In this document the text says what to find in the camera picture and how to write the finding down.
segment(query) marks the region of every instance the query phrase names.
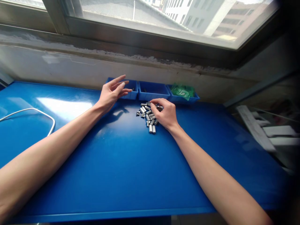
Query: pile of metal parts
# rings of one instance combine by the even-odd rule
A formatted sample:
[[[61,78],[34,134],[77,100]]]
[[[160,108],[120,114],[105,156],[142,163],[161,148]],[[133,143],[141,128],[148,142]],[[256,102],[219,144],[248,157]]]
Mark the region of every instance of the pile of metal parts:
[[[163,107],[155,105],[158,111],[162,111]],[[149,133],[156,133],[156,128],[155,126],[158,125],[158,121],[152,113],[151,108],[150,108],[150,102],[146,102],[145,104],[142,103],[140,110],[137,111],[137,116],[141,116],[142,119],[146,117],[146,126],[149,127]]]

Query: blue storage bin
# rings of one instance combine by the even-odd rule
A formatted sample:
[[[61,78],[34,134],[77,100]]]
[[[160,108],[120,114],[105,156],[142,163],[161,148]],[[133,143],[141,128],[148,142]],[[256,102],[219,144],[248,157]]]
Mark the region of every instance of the blue storage bin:
[[[169,97],[169,101],[172,103],[178,103],[178,104],[193,104],[196,101],[198,101],[200,98],[197,95],[197,93],[195,92],[195,96],[194,97],[190,97],[189,100],[186,100],[185,98],[181,97],[181,96],[177,96],[177,95],[173,95],[172,91],[171,91],[171,87],[172,85],[168,84],[166,85],[167,89],[170,93],[170,97]]]
[[[138,99],[150,101],[154,98],[168,99],[170,94],[165,84],[139,81],[138,82]]]
[[[106,83],[110,82],[113,79],[114,78],[109,77],[107,79]],[[135,100],[137,98],[137,95],[138,95],[138,82],[134,81],[134,80],[126,80],[126,79],[124,79],[122,81],[129,81],[129,83],[126,84],[124,88],[132,89],[132,92],[129,92],[128,95],[125,95],[125,96],[123,96],[121,98],[122,99],[132,99],[132,100]]]

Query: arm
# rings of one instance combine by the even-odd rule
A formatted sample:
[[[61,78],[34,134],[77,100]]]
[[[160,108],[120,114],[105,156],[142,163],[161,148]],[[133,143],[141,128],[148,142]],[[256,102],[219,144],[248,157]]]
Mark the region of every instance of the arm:
[[[103,85],[99,101],[85,113],[37,142],[0,169],[0,224],[20,210],[31,196],[61,167],[78,144],[131,89],[120,82],[125,75]]]
[[[151,101],[157,120],[174,137],[198,183],[216,210],[228,224],[272,224],[271,219],[252,196],[180,127],[175,105],[159,98]],[[154,104],[164,110],[159,112]]]

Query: blue table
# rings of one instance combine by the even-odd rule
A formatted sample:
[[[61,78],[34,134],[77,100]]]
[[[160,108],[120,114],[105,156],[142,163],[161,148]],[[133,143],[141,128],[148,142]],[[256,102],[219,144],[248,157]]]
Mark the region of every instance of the blue table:
[[[0,91],[0,118],[38,108],[56,120],[58,130],[99,96],[95,90],[14,82]],[[136,117],[140,103],[118,100],[11,222],[214,212],[172,136],[161,125],[150,134]],[[286,173],[222,105],[177,106],[177,119],[264,209],[278,208]],[[0,167],[46,137],[51,125],[35,111],[0,122]]]

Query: white cable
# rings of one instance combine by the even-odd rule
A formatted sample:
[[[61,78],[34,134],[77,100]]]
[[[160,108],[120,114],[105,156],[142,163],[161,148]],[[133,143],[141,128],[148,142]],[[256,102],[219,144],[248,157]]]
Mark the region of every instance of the white cable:
[[[46,113],[44,113],[44,112],[42,112],[41,110],[38,110],[38,109],[36,109],[36,108],[22,109],[22,110],[20,110],[20,111],[13,112],[13,113],[9,114],[8,116],[5,116],[5,117],[3,117],[2,119],[0,119],[0,122],[1,122],[2,120],[5,120],[7,117],[12,116],[13,114],[16,114],[16,113],[19,113],[19,112],[22,112],[22,111],[25,111],[25,110],[29,110],[29,109],[34,109],[34,110],[36,110],[36,111],[38,111],[38,112],[44,114],[45,116],[48,116],[50,119],[52,119],[53,124],[52,124],[51,130],[49,131],[49,134],[47,135],[47,137],[48,137],[48,136],[52,133],[52,131],[53,131],[53,129],[54,129],[54,126],[55,126],[55,120],[54,120],[51,116],[49,116],[48,114],[46,114]]]

